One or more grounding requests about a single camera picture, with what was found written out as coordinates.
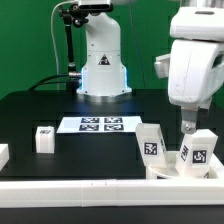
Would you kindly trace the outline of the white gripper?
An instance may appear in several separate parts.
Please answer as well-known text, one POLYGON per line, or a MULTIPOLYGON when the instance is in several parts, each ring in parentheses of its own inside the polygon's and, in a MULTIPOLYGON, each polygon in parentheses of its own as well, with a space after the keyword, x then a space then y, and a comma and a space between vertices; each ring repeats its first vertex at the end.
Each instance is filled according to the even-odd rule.
POLYGON ((181 107, 181 131, 196 132, 198 110, 224 83, 224 43, 175 40, 169 54, 158 56, 159 78, 168 78, 168 96, 181 107))

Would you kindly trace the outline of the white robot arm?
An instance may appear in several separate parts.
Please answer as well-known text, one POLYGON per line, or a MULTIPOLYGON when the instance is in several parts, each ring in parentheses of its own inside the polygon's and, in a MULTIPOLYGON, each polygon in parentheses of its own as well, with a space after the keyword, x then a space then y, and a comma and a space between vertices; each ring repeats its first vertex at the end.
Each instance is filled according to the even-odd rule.
MULTIPOLYGON (((116 0, 78 0, 86 14, 87 63, 80 92, 117 96, 127 92, 120 60, 120 31, 106 13, 116 0)), ((181 131, 193 134, 200 110, 208 110, 212 95, 224 84, 224 0, 181 0, 171 20, 175 39, 171 52, 158 56, 157 75, 168 79, 168 97, 181 108, 181 131)))

